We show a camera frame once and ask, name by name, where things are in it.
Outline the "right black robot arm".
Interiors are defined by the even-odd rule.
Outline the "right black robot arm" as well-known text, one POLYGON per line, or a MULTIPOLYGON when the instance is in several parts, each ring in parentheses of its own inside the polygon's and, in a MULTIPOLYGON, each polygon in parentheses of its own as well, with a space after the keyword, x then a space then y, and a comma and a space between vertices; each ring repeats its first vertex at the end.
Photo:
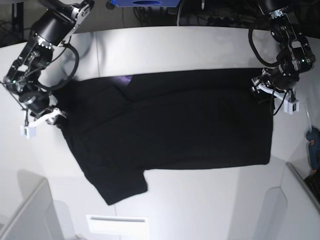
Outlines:
POLYGON ((73 4, 43 0, 41 3, 47 11, 32 25, 25 47, 0 82, 25 112, 25 127, 35 127, 42 122, 56 125, 66 117, 64 111, 50 104, 51 96, 67 85, 78 69, 80 56, 70 40, 95 5, 93 0, 73 4), (56 60, 53 52, 58 47, 74 54, 74 67, 58 84, 45 86, 39 77, 56 60))

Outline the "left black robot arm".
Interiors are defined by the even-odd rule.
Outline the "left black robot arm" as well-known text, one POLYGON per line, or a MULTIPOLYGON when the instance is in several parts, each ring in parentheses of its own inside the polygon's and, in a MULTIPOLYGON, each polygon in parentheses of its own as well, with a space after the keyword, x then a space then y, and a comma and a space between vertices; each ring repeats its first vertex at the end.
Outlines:
POLYGON ((263 22, 258 18, 249 27, 248 41, 256 58, 265 66, 262 74, 252 79, 252 94, 258 103, 272 100, 276 92, 292 91, 300 80, 300 74, 312 70, 316 62, 307 38, 303 35, 291 0, 258 0, 257 4, 273 39, 279 43, 280 52, 273 63, 265 61, 259 54, 253 32, 263 22))

